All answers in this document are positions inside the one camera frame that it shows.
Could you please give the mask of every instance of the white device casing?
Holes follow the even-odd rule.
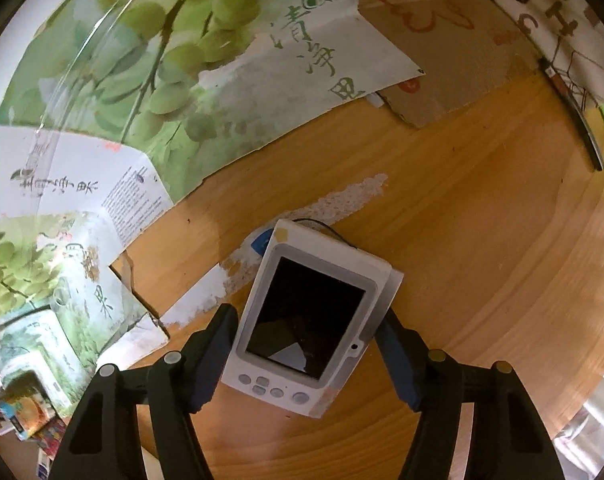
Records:
[[[319,380],[246,351],[248,339],[281,257],[297,261],[366,291]],[[296,222],[279,220],[242,313],[221,381],[291,412],[319,418],[359,362],[402,278],[401,272],[393,270],[381,258]]]

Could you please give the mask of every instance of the black screen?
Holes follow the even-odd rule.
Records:
[[[281,258],[246,351],[319,379],[364,294]]]

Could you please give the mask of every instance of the cardboard box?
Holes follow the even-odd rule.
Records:
[[[359,10],[426,72],[380,92],[415,126],[537,68],[533,44],[491,0],[360,0]]]

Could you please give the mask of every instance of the wood grain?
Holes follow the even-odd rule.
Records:
[[[422,130],[363,100],[298,128],[207,179],[133,243],[136,292],[163,314],[260,225],[379,173],[383,195],[335,227],[405,272],[393,305],[405,326],[460,362],[511,362],[555,434],[604,370],[604,172],[541,76]],[[231,298],[240,308],[247,290]],[[210,316],[170,327],[168,348]],[[145,408],[140,420],[154,451]],[[216,479],[368,480],[397,478],[418,417],[373,344],[321,420],[223,384],[193,420]]]

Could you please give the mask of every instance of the device button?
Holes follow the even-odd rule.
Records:
[[[296,404],[306,404],[308,402],[309,396],[303,392],[297,392],[293,394],[293,402]]]

